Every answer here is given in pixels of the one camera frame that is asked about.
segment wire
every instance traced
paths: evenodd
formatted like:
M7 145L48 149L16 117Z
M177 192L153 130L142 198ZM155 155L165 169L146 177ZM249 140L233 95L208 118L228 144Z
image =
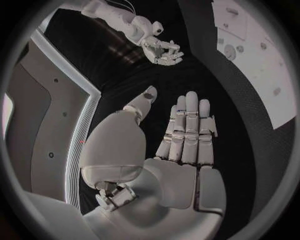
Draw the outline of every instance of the wire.
M129 0L123 0L123 1L129 3L129 5L130 5L130 6L132 7L132 9L133 9L133 13L134 13L135 15L137 15L136 9L135 9L135 7L133 6L133 4L132 4Z
M125 5L125 4L122 4L120 2L116 2L116 1L113 1L113 0L106 0L106 1L109 2L109 3L112 3L112 4L120 5L120 6L124 7L124 8L127 8L128 10L130 10L130 12L132 12L133 14L136 14L135 9L132 9L131 7L129 7L129 6Z

